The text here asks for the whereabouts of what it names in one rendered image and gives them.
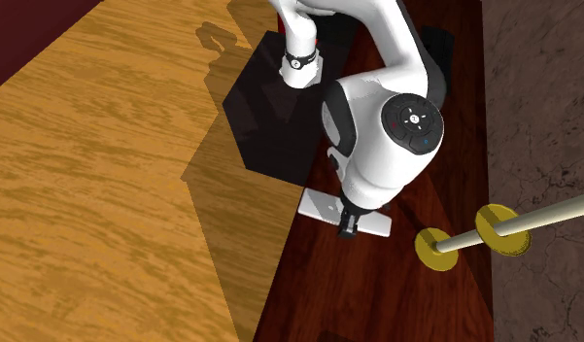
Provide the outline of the pale pole with yellow discs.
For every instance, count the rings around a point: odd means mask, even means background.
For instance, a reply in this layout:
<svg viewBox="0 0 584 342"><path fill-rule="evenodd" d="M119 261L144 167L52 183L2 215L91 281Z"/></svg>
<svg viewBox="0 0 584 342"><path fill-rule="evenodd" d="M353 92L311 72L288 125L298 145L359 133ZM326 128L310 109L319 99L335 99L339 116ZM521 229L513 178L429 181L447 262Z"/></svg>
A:
<svg viewBox="0 0 584 342"><path fill-rule="evenodd" d="M500 255L518 257L529 250L533 229L582 216L584 194L523 215L500 204L488 204L476 212L474 229L450 236L428 227L417 234L414 248L424 266L448 271L457 264L460 249L484 244Z"/></svg>

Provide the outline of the dark red wooden table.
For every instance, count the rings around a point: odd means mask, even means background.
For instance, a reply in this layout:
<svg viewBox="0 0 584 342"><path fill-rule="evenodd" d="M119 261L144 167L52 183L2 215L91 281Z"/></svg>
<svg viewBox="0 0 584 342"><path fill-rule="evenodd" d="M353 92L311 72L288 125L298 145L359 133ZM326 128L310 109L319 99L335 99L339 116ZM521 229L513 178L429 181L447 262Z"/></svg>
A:
<svg viewBox="0 0 584 342"><path fill-rule="evenodd" d="M423 228L471 230L489 200L482 2L403 1L417 28L455 39L441 148L387 206L389 237L294 218L253 342L494 342L490 250L463 249L446 272L414 250Z"/></svg>

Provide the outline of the white flat tablet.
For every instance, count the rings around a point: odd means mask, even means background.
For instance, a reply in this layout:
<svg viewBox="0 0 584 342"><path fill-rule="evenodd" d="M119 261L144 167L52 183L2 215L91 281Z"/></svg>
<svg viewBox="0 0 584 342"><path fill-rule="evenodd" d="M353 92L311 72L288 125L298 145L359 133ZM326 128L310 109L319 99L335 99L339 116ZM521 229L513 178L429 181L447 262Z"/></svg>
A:
<svg viewBox="0 0 584 342"><path fill-rule="evenodd" d="M315 220L339 225L343 204L339 197L306 188L301 196L297 213ZM378 212L361 215L358 219L358 232L381 237L389 237L392 219Z"/></svg>

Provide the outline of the black robot stand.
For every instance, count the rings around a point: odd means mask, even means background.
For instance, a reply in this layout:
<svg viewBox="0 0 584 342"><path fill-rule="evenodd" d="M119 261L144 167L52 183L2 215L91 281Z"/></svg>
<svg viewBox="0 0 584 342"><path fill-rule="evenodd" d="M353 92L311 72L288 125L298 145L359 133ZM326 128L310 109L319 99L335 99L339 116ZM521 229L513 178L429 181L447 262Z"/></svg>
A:
<svg viewBox="0 0 584 342"><path fill-rule="evenodd" d="M304 89L285 84L279 74L285 38L268 31L223 101L245 167L301 187L323 135L325 90L341 76L359 25L342 14L314 21L325 60L318 84Z"/></svg>

